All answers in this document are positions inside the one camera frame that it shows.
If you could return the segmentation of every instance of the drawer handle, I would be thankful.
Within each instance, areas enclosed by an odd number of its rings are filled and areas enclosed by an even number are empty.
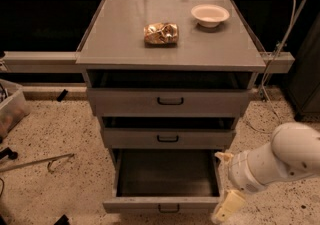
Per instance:
[[[180,205],[177,204],[177,209],[175,209],[175,210],[163,210],[163,209],[161,209],[161,205],[159,204],[158,210],[160,213],[178,213],[180,211]]]
[[[182,105],[184,102],[183,97],[179,98],[179,99],[164,99],[164,98],[160,98],[158,97],[157,99],[158,104],[160,105]]]
[[[161,137],[160,135],[157,135],[158,142],[177,142],[179,140],[179,135],[176,137]]]

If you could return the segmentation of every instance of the gray plastic bin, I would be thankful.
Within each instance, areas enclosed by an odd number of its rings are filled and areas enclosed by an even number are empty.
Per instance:
[[[0,79],[8,97],[0,103],[0,137],[4,139],[19,121],[30,113],[22,86]]]

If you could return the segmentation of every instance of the drawer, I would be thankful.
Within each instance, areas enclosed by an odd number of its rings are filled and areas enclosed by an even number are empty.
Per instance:
[[[87,69],[84,77],[100,89],[248,89],[253,72]]]
[[[213,151],[122,150],[109,213],[212,212],[220,200]]]
[[[97,116],[239,117],[249,104],[247,91],[87,90]]]
[[[104,117],[101,127],[106,147],[226,149],[233,124],[232,118]]]

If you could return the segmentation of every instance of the metal rod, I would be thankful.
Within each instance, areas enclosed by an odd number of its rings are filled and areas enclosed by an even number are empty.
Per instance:
[[[49,161],[56,161],[56,160],[59,160],[61,158],[67,158],[67,157],[73,157],[73,156],[74,156],[74,154],[70,153],[70,154],[65,154],[65,155],[62,155],[62,156],[50,157],[50,158],[46,158],[46,159],[36,160],[36,161],[32,161],[32,162],[24,163],[24,164],[20,164],[20,165],[13,165],[13,166],[9,166],[9,167],[0,169],[0,173],[11,171],[11,170],[16,170],[16,169],[20,169],[20,168],[24,168],[24,167],[31,166],[31,165],[45,163],[45,162],[49,162]]]

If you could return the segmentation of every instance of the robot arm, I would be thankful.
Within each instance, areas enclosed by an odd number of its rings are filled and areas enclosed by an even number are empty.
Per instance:
[[[232,184],[247,194],[320,175],[320,133],[300,123],[280,125],[269,143],[233,156],[228,166]]]

